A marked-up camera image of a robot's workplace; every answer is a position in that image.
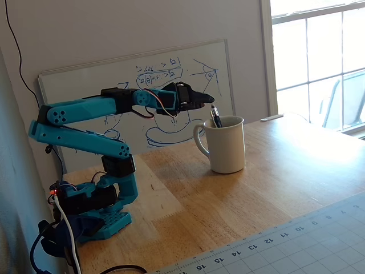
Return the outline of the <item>teal gripper with motor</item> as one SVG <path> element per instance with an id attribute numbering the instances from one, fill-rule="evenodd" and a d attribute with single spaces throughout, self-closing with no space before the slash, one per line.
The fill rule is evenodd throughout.
<path id="1" fill-rule="evenodd" d="M 155 89 L 155 94 L 162 102 L 159 106 L 167 111 L 190 111 L 201 109 L 205 103 L 213 103 L 214 97 L 188 88 L 183 82 L 170 83 L 163 88 Z"/>

